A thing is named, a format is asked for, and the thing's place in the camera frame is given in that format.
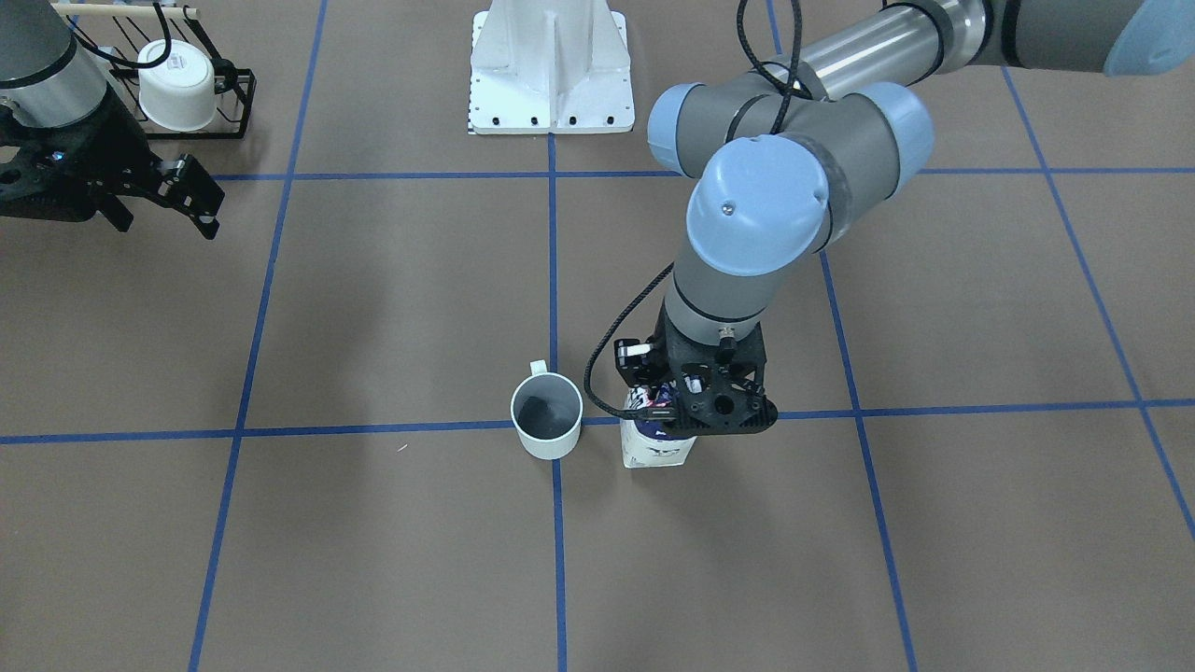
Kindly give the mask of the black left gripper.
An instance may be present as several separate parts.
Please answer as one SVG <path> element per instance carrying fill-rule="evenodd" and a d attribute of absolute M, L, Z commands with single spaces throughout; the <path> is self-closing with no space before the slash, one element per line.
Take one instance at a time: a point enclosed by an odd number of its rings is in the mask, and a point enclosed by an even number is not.
<path fill-rule="evenodd" d="M 753 434 L 778 419 L 764 387 L 760 325 L 733 346 L 722 340 L 707 346 L 660 322 L 645 342 L 615 340 L 614 344 L 615 369 L 629 387 L 648 387 L 652 399 L 672 387 L 661 407 L 627 410 L 627 419 L 654 422 L 680 438 Z"/>

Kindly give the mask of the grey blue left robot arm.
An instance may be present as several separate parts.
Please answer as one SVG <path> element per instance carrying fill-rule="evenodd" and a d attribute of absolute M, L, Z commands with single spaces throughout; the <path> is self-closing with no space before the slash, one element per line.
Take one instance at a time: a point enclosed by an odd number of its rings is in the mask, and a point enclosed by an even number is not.
<path fill-rule="evenodd" d="M 835 243 L 929 161 L 934 124 L 913 86 L 968 65 L 1154 77 L 1191 57 L 1190 1 L 888 1 L 865 22 L 793 43 L 721 85 L 654 103 L 648 142 L 695 181 L 686 234 L 649 340 L 615 342 L 639 408 L 603 413 L 667 436 L 750 434 L 778 419 L 761 319 L 804 257 Z"/>

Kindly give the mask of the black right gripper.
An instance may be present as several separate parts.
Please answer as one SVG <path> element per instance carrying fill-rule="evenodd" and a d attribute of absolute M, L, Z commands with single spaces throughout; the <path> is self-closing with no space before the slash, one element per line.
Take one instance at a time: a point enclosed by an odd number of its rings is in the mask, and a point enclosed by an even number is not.
<path fill-rule="evenodd" d="M 54 129 L 22 124 L 14 104 L 4 103 L 4 146 L 17 149 L 4 164 L 4 216 L 82 222 L 102 213 L 128 232 L 134 216 L 120 198 L 129 196 L 184 214 L 206 242 L 217 237 L 217 181 L 192 154 L 155 155 L 112 90 L 85 120 Z"/>

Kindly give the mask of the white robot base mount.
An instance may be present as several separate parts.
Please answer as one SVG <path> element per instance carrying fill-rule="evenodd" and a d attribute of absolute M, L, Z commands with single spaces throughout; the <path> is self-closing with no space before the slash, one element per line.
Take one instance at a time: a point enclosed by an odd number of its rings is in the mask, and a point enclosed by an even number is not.
<path fill-rule="evenodd" d="M 471 38 L 468 133 L 635 128 L 627 22 L 606 1 L 494 1 Z"/>

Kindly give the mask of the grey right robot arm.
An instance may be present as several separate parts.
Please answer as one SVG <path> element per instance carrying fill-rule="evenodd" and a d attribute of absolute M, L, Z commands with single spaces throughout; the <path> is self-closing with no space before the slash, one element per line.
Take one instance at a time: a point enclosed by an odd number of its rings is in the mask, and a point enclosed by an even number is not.
<path fill-rule="evenodd" d="M 54 222 L 106 218 L 127 232 L 123 197 L 186 216 L 217 237 L 225 193 L 194 155 L 167 161 L 99 67 L 103 51 L 73 33 L 47 1 L 1 6 L 4 216 Z"/>

